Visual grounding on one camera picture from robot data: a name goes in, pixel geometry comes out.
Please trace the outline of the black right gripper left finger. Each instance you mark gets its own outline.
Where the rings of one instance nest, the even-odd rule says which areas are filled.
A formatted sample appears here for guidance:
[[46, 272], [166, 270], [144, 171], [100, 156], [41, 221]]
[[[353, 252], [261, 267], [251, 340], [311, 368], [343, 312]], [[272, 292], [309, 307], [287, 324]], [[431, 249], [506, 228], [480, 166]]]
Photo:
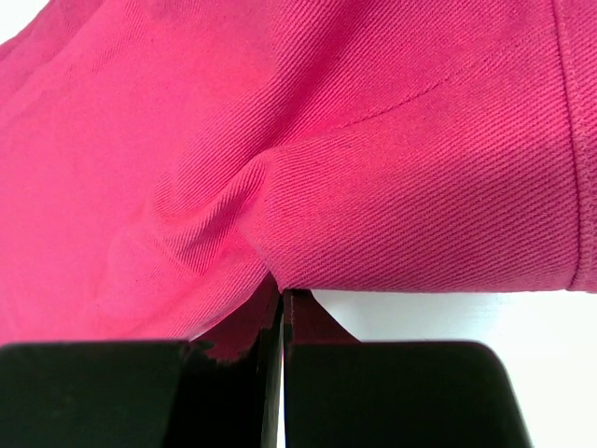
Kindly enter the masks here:
[[273, 447], [280, 296], [263, 287], [192, 342], [1, 350], [5, 447]]

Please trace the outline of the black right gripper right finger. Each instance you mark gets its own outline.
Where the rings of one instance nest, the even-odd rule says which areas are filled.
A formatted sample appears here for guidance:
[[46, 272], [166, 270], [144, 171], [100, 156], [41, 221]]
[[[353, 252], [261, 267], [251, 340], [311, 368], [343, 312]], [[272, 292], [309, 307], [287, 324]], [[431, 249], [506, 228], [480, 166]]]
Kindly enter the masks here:
[[503, 363], [467, 341], [364, 343], [284, 293], [289, 447], [528, 447]]

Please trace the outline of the pink trousers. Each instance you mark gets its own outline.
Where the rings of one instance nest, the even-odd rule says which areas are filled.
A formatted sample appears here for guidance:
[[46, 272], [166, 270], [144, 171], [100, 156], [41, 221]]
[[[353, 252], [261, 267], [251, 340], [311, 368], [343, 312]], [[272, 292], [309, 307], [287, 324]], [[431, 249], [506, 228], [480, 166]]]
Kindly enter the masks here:
[[51, 1], [1, 47], [1, 341], [264, 283], [596, 288], [592, 1]]

